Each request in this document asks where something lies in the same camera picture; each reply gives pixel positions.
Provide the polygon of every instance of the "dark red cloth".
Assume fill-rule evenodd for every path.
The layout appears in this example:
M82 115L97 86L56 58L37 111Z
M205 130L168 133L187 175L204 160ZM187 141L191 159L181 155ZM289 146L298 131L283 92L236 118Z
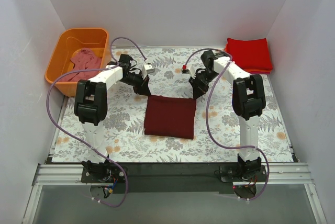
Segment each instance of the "dark red cloth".
M191 98L149 96L144 134L193 139L195 108Z
M226 50L233 61L247 72L269 74L272 71L266 38L250 41L228 38Z

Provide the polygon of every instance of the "glass panel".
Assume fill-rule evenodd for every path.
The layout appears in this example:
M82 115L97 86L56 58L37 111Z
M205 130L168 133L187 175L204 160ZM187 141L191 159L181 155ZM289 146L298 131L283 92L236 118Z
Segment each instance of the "glass panel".
M112 194L107 201L117 203L121 198L121 194ZM89 186L44 186L34 223L316 222L304 185L268 185L250 203L208 192L130 193L117 209L92 201Z

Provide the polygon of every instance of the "leaf pattern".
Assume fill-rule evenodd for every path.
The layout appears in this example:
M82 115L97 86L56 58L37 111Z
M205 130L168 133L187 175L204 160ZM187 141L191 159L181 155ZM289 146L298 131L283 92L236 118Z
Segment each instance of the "leaf pattern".
M150 74L149 88L152 94L166 97L192 97L189 76L181 74L187 57L197 49L144 48L143 53L156 69ZM143 63L137 49L128 53ZM190 64L203 67L201 53L196 54ZM266 94L266 108L260 120L259 147L272 162L291 162L292 155L287 136L272 94L269 79L262 75ZM132 87L118 82L108 90L108 112L104 120L105 147L109 157L117 162L235 162L238 151L216 146L208 136L205 124L205 110L208 94L197 100L194 118L194 140L145 136L144 117L147 98L133 93ZM210 101L209 126L214 138L221 144L235 147L240 143L238 117L232 110L232 88L220 79ZM85 139L82 124L73 113L74 99L68 100L62 127ZM88 148L80 142L59 133L53 162L81 162L89 154Z

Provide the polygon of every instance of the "pink cloth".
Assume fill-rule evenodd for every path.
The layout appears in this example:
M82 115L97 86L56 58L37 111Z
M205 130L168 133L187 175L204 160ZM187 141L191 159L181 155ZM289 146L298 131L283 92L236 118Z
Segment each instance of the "pink cloth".
M91 49L83 48L74 57L71 62L74 63L73 71L86 69L99 69L101 58L98 58ZM59 80L59 82L78 82L80 79L88 80L98 74L98 71L79 72L67 75Z

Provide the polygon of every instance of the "cloth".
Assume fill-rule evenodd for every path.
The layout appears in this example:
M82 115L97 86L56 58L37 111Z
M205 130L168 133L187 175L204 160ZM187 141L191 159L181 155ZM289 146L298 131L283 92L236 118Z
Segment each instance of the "cloth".
M272 63L266 38L250 41L228 38L226 51L233 61L252 74L270 74Z
M195 108L192 98L149 96L144 134L193 139Z
M73 71L86 69L99 69L101 58L98 58L91 49L83 48L74 57L71 62L74 63ZM59 82L78 82L80 79L88 80L98 74L98 71L79 72L67 75L59 80Z

